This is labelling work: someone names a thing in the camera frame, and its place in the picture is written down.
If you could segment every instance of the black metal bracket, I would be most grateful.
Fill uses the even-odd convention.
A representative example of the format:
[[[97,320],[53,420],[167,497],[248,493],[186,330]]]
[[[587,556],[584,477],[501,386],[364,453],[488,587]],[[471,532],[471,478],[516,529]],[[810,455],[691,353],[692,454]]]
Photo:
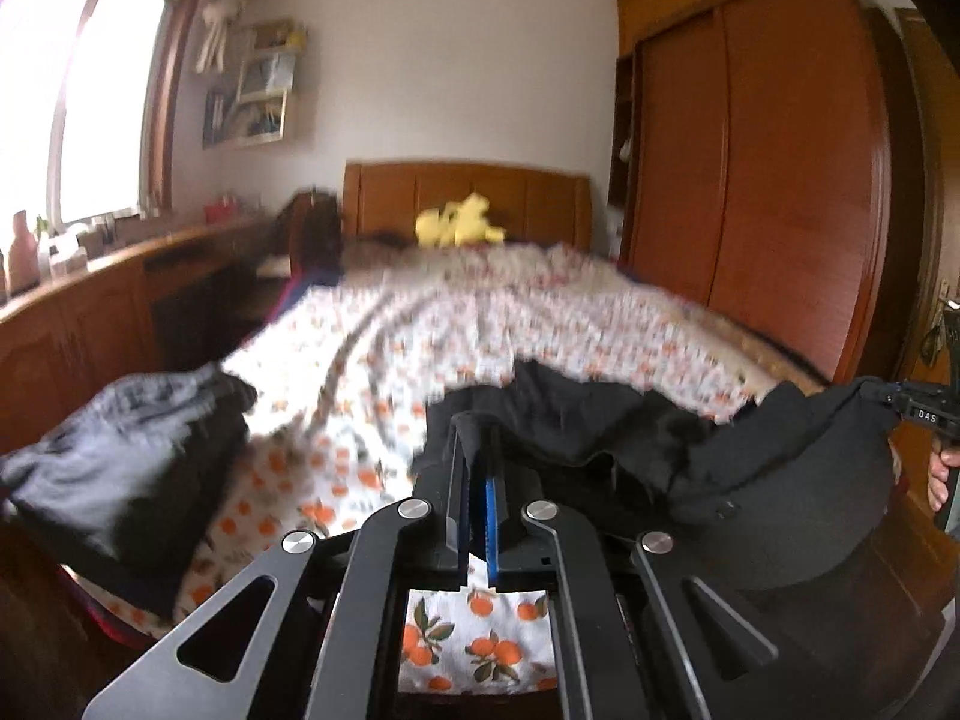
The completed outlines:
[[[391,717],[409,589],[467,581],[473,469],[450,440],[450,462],[359,531],[288,533],[97,696],[85,720]],[[494,459],[482,473],[494,586],[548,592],[565,720],[858,717],[827,670],[707,575],[665,523],[636,543],[605,538],[540,498],[529,469]]]

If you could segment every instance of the red container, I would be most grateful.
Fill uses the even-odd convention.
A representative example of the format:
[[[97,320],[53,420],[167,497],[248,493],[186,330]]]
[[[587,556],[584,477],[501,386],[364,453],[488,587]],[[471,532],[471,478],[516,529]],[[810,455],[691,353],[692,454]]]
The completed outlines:
[[[218,221],[227,221],[233,218],[240,210],[236,197],[225,194],[217,202],[203,206],[203,215],[207,224],[216,224]]]

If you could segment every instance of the wooden headboard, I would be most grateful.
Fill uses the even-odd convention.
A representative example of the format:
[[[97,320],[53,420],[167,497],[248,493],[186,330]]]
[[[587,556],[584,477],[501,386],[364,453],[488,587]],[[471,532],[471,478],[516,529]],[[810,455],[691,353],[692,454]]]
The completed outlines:
[[[390,232],[414,240],[417,214],[472,191],[490,201],[491,224],[510,237],[589,251],[589,177],[474,162],[347,163],[344,234]]]

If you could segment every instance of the hand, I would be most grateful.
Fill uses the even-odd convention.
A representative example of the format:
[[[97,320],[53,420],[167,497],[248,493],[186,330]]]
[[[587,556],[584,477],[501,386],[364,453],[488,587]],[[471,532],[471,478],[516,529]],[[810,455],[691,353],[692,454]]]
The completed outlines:
[[[960,446],[942,449],[940,439],[933,440],[933,449],[930,450],[930,468],[926,481],[926,499],[933,512],[939,512],[942,505],[947,503],[947,476],[950,469],[960,467]]]

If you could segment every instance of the wooden cabinet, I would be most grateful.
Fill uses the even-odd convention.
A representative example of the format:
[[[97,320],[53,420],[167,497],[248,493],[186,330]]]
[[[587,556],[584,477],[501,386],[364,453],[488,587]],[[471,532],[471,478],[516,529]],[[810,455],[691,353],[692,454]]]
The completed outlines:
[[[699,303],[710,297],[723,221],[728,105],[717,18],[706,13],[637,48],[643,180],[625,236],[638,278]]]
[[[152,300],[256,257],[266,230],[240,220],[144,242],[0,307],[0,455],[36,442],[110,382],[160,370]],[[189,317],[176,318],[182,332]]]
[[[61,314],[85,374],[85,400],[122,376],[157,370],[150,309],[136,269],[71,290]]]
[[[59,312],[40,305],[0,333],[0,455],[35,442],[83,403]]]
[[[868,24],[857,0],[709,0],[635,52],[621,265],[835,381],[892,374],[920,260],[916,110]]]

